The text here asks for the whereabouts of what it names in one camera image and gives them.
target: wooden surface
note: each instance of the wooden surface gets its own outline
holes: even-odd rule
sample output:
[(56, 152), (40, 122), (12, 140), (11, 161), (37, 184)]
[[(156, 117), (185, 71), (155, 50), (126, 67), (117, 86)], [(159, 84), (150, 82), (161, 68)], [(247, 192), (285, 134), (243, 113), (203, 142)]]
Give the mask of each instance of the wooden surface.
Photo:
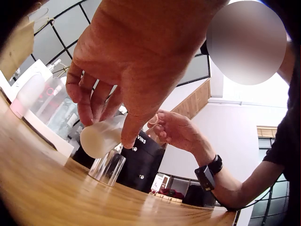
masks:
[(257, 126), (257, 134), (259, 137), (275, 138), (277, 127)]
[(228, 226), (234, 212), (175, 203), (120, 184), (107, 187), (52, 149), (0, 97), (0, 193), (21, 225)]
[(208, 79), (171, 111), (192, 119), (205, 107), (210, 97), (210, 79)]

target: hand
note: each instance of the hand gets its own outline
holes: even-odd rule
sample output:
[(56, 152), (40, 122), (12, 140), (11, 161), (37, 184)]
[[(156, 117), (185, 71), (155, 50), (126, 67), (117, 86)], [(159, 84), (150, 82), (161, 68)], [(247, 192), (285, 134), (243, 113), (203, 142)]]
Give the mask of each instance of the hand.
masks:
[(158, 110), (158, 120), (153, 128), (159, 140), (176, 148), (191, 152), (199, 166), (207, 165), (215, 158), (215, 152), (209, 141), (189, 118), (175, 112)]
[(124, 103), (128, 115), (121, 142), (131, 148), (183, 77), (220, 5), (103, 0), (77, 42), (67, 74), (67, 93), (78, 103), (82, 123), (111, 117)]

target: paper bag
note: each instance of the paper bag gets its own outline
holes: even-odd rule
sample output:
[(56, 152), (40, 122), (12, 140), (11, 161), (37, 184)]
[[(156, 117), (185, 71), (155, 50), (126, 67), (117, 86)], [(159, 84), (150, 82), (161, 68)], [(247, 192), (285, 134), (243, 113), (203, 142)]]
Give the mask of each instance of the paper bag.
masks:
[(24, 17), (8, 37), (0, 52), (0, 70), (7, 80), (33, 52), (33, 26), (28, 16)]

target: wrist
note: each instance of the wrist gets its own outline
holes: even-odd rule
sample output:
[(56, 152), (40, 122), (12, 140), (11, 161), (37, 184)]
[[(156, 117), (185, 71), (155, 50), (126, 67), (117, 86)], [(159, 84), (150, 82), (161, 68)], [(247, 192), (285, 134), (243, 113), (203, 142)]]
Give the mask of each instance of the wrist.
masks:
[(210, 164), (216, 157), (216, 152), (206, 138), (198, 139), (189, 152), (194, 155), (199, 167)]

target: clear plastic container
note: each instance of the clear plastic container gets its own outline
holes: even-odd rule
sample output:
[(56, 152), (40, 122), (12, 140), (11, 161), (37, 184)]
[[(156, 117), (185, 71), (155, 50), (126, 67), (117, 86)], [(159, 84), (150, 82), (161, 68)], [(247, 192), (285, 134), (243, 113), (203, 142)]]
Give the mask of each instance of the clear plastic container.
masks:
[(61, 138), (66, 139), (78, 119), (77, 104), (66, 98), (50, 118), (47, 126)]
[(68, 96), (66, 92), (66, 77), (49, 78), (45, 89), (33, 104), (30, 110), (44, 123), (47, 124), (57, 108)]
[(119, 145), (125, 118), (124, 115), (118, 115), (84, 128), (80, 143), (87, 155), (100, 159)]

